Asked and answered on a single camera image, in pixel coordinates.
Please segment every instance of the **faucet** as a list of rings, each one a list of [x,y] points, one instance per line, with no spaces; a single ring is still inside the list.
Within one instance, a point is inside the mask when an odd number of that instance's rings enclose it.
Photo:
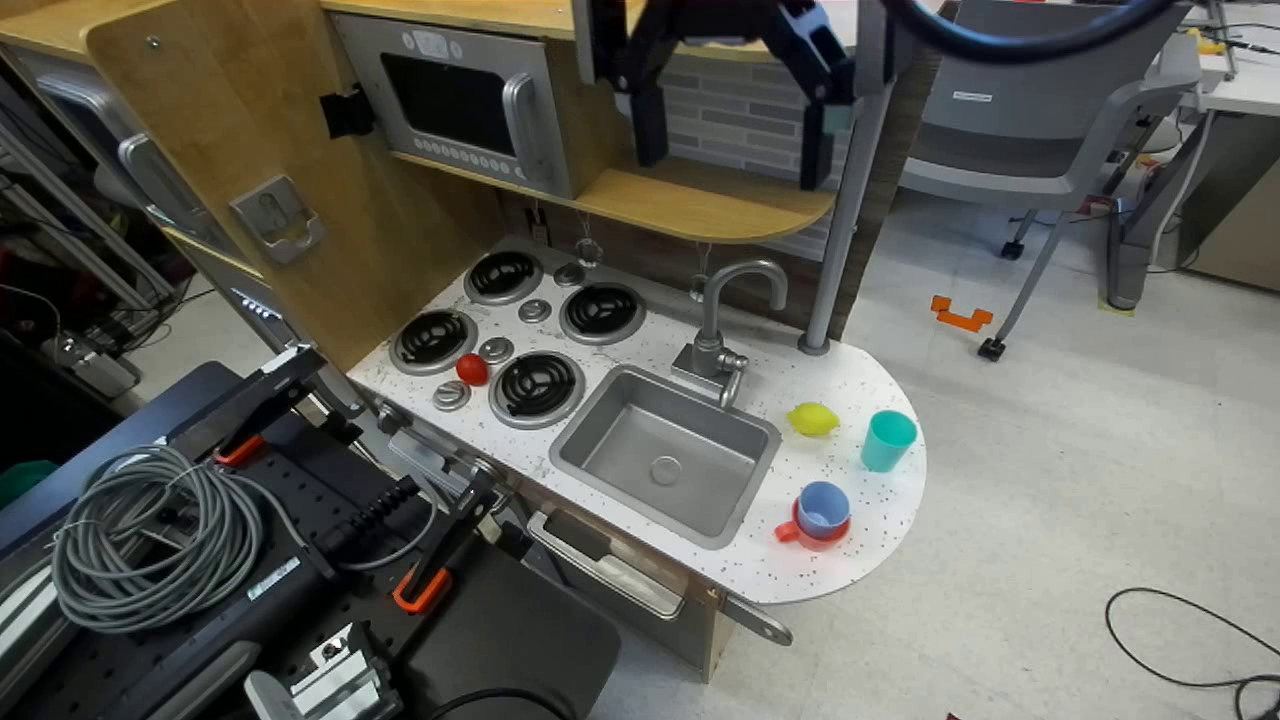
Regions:
[[[746,355],[723,349],[718,333],[718,292],[741,275],[763,275],[770,282],[770,306],[789,306],[789,270],[774,258],[741,258],[723,263],[709,287],[703,287],[703,329],[692,334],[692,345],[681,349],[676,373],[716,387],[716,403],[728,409],[744,383]]]

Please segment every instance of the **white countertop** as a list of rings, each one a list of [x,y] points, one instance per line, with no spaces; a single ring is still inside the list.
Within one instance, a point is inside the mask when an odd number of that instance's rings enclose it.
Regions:
[[[570,287],[558,287],[553,278],[553,269],[558,269],[558,258],[546,258],[546,275],[530,297],[546,298],[558,311]],[[640,278],[626,282],[654,303],[671,303],[676,297]],[[514,317],[518,303],[473,303],[462,297],[462,278],[451,278],[427,306],[468,311],[480,329],[480,340],[509,334],[514,340],[514,355],[534,349],[570,355],[585,366],[586,397],[616,362],[636,362],[671,380],[668,366],[696,333],[689,321],[648,306],[636,334],[606,349],[586,349],[558,333],[554,311],[543,322],[522,322]],[[451,380],[451,373],[407,376],[389,358],[389,345],[373,349],[353,366],[353,380],[752,602],[789,602],[848,586],[853,580],[879,569],[905,542],[914,519],[929,477],[922,426],[914,446],[890,472],[863,472],[861,438],[869,417],[879,409],[898,409],[914,417],[905,387],[869,350],[833,345],[829,355],[804,355],[796,350],[796,333],[779,334],[770,322],[758,321],[728,321],[723,334],[728,349],[746,355],[746,376],[734,397],[734,411],[758,417],[779,426],[779,452],[768,477],[758,479],[758,490],[741,530],[723,549],[701,549],[676,537],[671,529],[640,516],[636,508],[619,504],[616,495],[558,472],[546,460],[546,446],[554,444],[566,418],[530,432],[509,426],[492,417],[489,387],[476,387],[462,409],[440,411],[433,403],[433,390],[442,380]],[[789,409],[798,401],[822,401],[829,409],[834,409],[838,426],[822,438],[791,432]],[[770,529],[789,519],[789,508],[808,479],[833,479],[853,500],[853,530],[834,549],[811,551],[798,542],[779,542],[770,537]]]

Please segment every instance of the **coiled cable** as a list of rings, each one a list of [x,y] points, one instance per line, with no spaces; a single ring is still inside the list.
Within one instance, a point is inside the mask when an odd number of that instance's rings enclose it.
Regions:
[[[50,583],[70,624],[128,637],[220,602],[258,549],[252,495],[220,466],[155,444],[87,479],[50,537]]]

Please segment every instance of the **microwave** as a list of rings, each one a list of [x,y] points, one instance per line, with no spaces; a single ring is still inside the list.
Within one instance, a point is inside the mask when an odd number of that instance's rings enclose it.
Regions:
[[[574,194],[546,43],[373,15],[331,29],[391,153]]]

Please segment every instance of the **sink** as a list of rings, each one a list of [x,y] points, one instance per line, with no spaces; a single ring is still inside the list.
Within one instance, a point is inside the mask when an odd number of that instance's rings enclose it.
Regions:
[[[744,522],[779,432],[640,366],[613,366],[554,437],[553,463],[648,519],[723,549]]]

